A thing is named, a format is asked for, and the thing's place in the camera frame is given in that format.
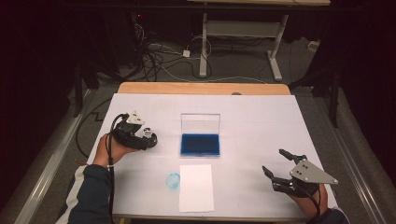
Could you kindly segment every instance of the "floor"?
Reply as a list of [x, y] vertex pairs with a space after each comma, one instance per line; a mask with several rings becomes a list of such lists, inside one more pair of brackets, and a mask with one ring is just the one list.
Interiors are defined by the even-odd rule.
[[[156, 62], [163, 61], [162, 70], [158, 73], [150, 70], [149, 61], [146, 61], [147, 75], [142, 71], [131, 79], [290, 84], [304, 77], [315, 55], [306, 48], [308, 43], [308, 40], [301, 39], [281, 45], [276, 56], [283, 76], [281, 82], [274, 81], [266, 58], [266, 50], [272, 47], [273, 41], [251, 38], [214, 39], [211, 56], [208, 58], [210, 77], [206, 79], [194, 77], [199, 69], [197, 60], [179, 59], [179, 53], [184, 48], [175, 43], [153, 43], [150, 47], [157, 50]], [[191, 58], [199, 56], [197, 49], [192, 51]], [[133, 68], [122, 66], [120, 70], [122, 75], [126, 75], [133, 71]], [[103, 74], [98, 74], [98, 79], [100, 88], [97, 91], [85, 90], [84, 107], [77, 118], [73, 118], [75, 99], [74, 93], [70, 92], [72, 104], [69, 111], [35, 159], [7, 208], [2, 211], [1, 223], [56, 221], [70, 177], [79, 164], [86, 160], [80, 151], [90, 153], [101, 121], [106, 115], [109, 100], [120, 85]], [[299, 87], [292, 90], [292, 94], [297, 98], [323, 167], [330, 174], [335, 174], [340, 181], [340, 184], [333, 188], [338, 205], [344, 209], [351, 223], [390, 223], [390, 220], [395, 220], [395, 190], [389, 186], [388, 177], [381, 170], [361, 135], [359, 125], [348, 110], [347, 100], [340, 93], [337, 114], [340, 127], [334, 129], [327, 118], [328, 99], [314, 98], [310, 90], [309, 87]], [[367, 158], [370, 158], [370, 164], [361, 161]]]

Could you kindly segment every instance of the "blue stamp mark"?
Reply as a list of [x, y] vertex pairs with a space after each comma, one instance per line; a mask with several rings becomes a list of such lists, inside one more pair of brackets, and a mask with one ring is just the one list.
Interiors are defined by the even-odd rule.
[[166, 177], [165, 183], [169, 189], [177, 189], [178, 185], [180, 184], [180, 175], [176, 173], [170, 174], [168, 177]]

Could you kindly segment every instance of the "table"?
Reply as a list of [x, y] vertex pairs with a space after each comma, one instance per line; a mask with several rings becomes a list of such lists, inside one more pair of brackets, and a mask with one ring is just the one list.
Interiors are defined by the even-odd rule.
[[[249, 95], [230, 95], [233, 92]], [[99, 137], [108, 132], [112, 120], [132, 109], [146, 121], [143, 127], [158, 135], [159, 143], [127, 155], [115, 165], [115, 217], [304, 221], [297, 205], [287, 195], [274, 192], [262, 172], [265, 165], [274, 175], [290, 178], [294, 163], [279, 155], [279, 148], [305, 154], [322, 168], [299, 107], [286, 86], [123, 83], [113, 97], [89, 163]], [[219, 158], [180, 158], [181, 112], [221, 114]], [[177, 174], [179, 165], [184, 164], [211, 165], [214, 211], [178, 212], [179, 189], [168, 188], [165, 179]], [[329, 206], [336, 206], [332, 191], [328, 191]]]
[[[328, 6], [330, 0], [189, 0], [193, 2], [209, 3], [236, 3], [253, 5], [287, 5], [287, 6]], [[289, 15], [283, 15], [281, 22], [258, 22], [258, 21], [209, 21], [207, 13], [204, 13], [202, 32], [202, 53], [200, 61], [200, 77], [206, 77], [207, 63], [207, 36], [208, 35], [233, 35], [252, 37], [274, 37], [274, 48], [267, 51], [267, 56], [276, 81], [282, 80], [279, 66], [276, 62], [276, 54], [285, 31]]]

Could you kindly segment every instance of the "white paper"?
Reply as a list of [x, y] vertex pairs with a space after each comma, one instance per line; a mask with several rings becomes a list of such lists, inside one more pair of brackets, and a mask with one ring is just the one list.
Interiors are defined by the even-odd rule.
[[209, 212], [215, 210], [212, 167], [180, 165], [180, 212]]

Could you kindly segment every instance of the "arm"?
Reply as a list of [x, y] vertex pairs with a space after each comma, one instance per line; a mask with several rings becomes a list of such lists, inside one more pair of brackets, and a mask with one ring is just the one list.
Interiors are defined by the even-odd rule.
[[[57, 224], [111, 223], [107, 212], [111, 191], [110, 174], [107, 170], [107, 137], [107, 134], [101, 137], [92, 165], [81, 166], [76, 170], [73, 186], [68, 193]], [[114, 163], [127, 153], [134, 151], [137, 149], [123, 147], [113, 139]]]
[[303, 214], [311, 221], [307, 223], [315, 224], [348, 224], [349, 221], [344, 212], [339, 208], [328, 207], [328, 195], [327, 190], [323, 184], [319, 185], [317, 190], [312, 197], [317, 201], [320, 207], [320, 215], [317, 219], [313, 220], [316, 215], [317, 208], [314, 206], [309, 198], [298, 198], [293, 195], [289, 195], [299, 206]]

